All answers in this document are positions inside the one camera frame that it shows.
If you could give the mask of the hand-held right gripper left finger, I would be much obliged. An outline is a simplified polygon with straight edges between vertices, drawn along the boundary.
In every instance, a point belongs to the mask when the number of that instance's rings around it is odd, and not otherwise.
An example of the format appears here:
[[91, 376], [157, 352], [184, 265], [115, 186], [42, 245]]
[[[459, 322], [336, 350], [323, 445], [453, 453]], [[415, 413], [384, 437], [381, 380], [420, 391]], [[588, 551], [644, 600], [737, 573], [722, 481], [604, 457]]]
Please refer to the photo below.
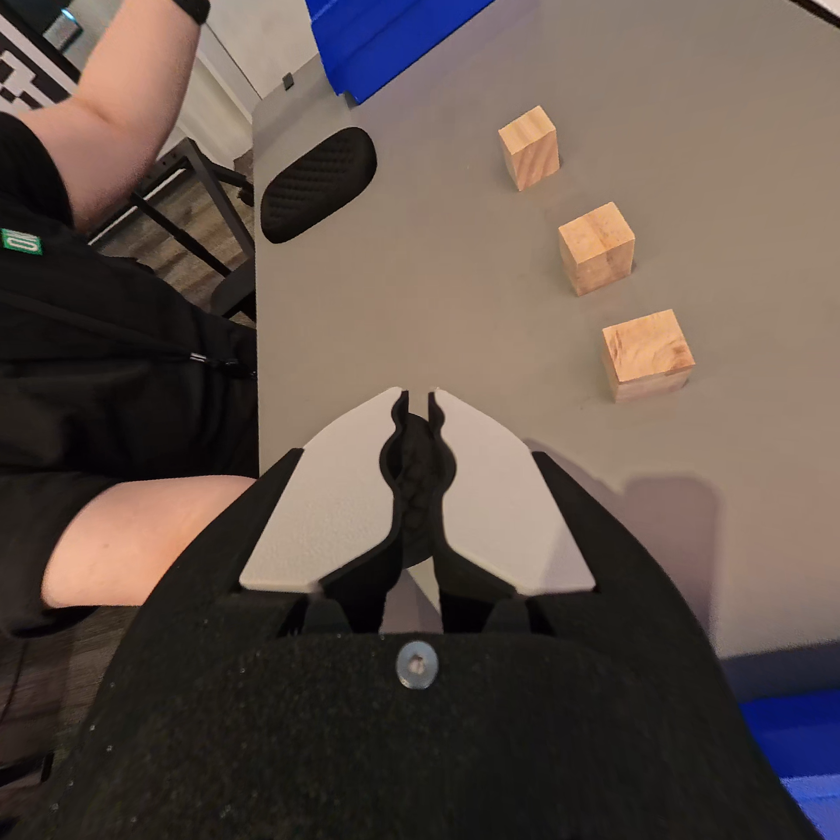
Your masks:
[[403, 572], [403, 436], [408, 392], [394, 386], [340, 416], [302, 449], [238, 584], [336, 602], [357, 634], [378, 634]]

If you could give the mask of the light wooden cube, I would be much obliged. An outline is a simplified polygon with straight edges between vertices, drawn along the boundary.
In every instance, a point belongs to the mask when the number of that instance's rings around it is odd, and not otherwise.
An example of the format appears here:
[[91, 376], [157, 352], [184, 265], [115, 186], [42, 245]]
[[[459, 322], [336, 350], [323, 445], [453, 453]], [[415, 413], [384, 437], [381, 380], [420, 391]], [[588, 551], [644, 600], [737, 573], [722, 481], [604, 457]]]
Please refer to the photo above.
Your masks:
[[673, 310], [602, 330], [603, 363], [615, 403], [674, 392], [696, 361]]
[[498, 130], [507, 171], [519, 192], [561, 168], [556, 128], [536, 106]]
[[635, 234], [614, 202], [559, 226], [563, 268], [578, 297], [628, 277]]

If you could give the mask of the person's right forearm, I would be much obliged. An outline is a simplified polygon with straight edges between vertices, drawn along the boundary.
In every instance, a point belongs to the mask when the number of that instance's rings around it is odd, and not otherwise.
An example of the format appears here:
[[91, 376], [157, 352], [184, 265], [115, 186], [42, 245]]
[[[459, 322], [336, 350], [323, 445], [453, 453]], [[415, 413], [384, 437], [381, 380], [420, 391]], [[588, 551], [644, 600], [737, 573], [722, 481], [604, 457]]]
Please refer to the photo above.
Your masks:
[[45, 567], [43, 603], [141, 606], [185, 548], [255, 482], [197, 476], [103, 491], [61, 534]]

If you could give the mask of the person's left forearm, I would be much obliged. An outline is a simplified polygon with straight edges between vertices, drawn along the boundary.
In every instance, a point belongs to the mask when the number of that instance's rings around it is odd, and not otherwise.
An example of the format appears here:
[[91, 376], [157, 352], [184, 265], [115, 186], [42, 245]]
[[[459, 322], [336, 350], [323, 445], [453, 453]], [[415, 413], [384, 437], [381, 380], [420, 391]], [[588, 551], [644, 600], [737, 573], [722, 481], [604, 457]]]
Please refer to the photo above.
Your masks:
[[86, 233], [125, 203], [182, 109], [207, 1], [125, 1], [67, 100], [24, 114]]

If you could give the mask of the black metal table frame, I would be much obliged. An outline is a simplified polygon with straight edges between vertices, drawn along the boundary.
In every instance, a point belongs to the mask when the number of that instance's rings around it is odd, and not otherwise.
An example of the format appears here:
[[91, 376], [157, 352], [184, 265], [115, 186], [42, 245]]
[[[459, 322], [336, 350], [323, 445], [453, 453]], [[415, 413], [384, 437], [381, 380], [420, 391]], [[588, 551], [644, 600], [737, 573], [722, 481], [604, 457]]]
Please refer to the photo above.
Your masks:
[[228, 277], [232, 273], [229, 267], [212, 255], [208, 249], [182, 227], [163, 215], [151, 203], [153, 195], [164, 187], [180, 182], [182, 175], [194, 175], [203, 185], [242, 252], [247, 258], [252, 259], [255, 256], [254, 239], [243, 218], [231, 203], [224, 185], [236, 187], [239, 201], [248, 207], [253, 207], [255, 204], [254, 186], [245, 175], [211, 161], [199, 149], [197, 143], [190, 138], [180, 141], [152, 165], [141, 184], [129, 196], [128, 202], [89, 234], [88, 243], [92, 245], [114, 229], [126, 225], [129, 215], [138, 212], [147, 216], [179, 245], [200, 259], [219, 276]]

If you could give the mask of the blue plastic bin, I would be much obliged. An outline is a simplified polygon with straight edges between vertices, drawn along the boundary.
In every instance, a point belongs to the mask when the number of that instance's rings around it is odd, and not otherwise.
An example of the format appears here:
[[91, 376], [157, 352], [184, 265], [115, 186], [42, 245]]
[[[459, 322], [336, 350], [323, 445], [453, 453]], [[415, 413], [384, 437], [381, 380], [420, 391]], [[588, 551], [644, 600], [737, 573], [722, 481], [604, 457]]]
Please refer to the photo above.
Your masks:
[[330, 87], [361, 104], [489, 1], [307, 1]]
[[823, 838], [839, 838], [838, 643], [721, 662], [752, 735]]

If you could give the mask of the black zip jacket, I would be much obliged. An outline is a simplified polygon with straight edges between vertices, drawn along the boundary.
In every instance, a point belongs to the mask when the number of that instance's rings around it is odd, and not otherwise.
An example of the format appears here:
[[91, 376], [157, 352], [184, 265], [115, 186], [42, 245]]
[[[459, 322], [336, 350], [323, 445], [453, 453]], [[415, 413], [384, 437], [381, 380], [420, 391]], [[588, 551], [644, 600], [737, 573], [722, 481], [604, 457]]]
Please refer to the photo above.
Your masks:
[[76, 233], [44, 145], [2, 114], [2, 631], [72, 626], [41, 594], [73, 518], [124, 482], [259, 476], [256, 332]]

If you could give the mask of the black framed task sign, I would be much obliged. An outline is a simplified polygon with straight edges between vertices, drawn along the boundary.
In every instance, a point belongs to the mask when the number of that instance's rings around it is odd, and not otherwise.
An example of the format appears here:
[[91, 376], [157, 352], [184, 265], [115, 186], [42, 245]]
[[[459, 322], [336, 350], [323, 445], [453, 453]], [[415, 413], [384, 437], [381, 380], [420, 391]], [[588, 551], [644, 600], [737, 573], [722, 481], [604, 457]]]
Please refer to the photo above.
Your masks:
[[1, 112], [49, 108], [77, 91], [77, 70], [10, 10], [1, 13]]

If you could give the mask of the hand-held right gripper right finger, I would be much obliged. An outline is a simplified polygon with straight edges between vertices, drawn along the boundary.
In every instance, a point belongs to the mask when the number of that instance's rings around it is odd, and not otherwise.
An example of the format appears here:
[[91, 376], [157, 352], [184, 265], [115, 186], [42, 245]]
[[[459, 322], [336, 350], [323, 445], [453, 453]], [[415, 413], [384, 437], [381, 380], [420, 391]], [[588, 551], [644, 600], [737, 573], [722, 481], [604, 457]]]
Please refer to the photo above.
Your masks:
[[437, 479], [428, 527], [444, 630], [527, 622], [520, 603], [591, 593], [595, 577], [533, 453], [490, 416], [442, 389], [428, 395]]

